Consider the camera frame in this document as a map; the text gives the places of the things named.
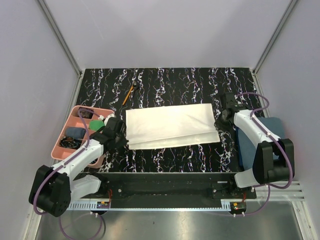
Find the white cloth napkin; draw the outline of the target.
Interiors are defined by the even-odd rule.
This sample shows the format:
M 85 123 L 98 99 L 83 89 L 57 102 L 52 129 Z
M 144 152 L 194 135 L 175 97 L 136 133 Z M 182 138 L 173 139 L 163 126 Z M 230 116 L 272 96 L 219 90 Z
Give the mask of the white cloth napkin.
M 220 142 L 210 103 L 126 111 L 130 150 L 155 150 Z

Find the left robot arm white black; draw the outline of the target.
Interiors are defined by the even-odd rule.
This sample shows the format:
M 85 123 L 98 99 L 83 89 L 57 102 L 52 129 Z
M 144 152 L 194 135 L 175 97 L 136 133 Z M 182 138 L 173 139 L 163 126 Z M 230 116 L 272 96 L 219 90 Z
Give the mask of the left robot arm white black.
M 52 166 L 39 167 L 28 198 L 34 212 L 59 217 L 72 201 L 90 194 L 103 198 L 108 186 L 100 177 L 90 174 L 76 177 L 91 162 L 127 143 L 125 122 L 111 116 L 98 131 L 87 134 L 84 144 L 69 157 Z

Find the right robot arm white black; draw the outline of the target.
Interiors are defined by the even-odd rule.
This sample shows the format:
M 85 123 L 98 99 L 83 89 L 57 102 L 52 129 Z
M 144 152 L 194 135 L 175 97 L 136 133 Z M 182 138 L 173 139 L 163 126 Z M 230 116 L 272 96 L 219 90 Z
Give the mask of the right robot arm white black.
M 294 143 L 273 133 L 256 116 L 256 112 L 268 108 L 269 100 L 254 92 L 238 94 L 243 95 L 259 96 L 265 100 L 266 106 L 250 110 L 245 104 L 239 103 L 233 93 L 223 93 L 220 96 L 221 113 L 214 124 L 219 131 L 229 131 L 236 127 L 255 148 L 250 167 L 236 173 L 234 181 L 227 185 L 228 195 L 235 199 L 243 195 L 248 187 L 268 185 L 276 189 L 287 189 L 295 175 Z

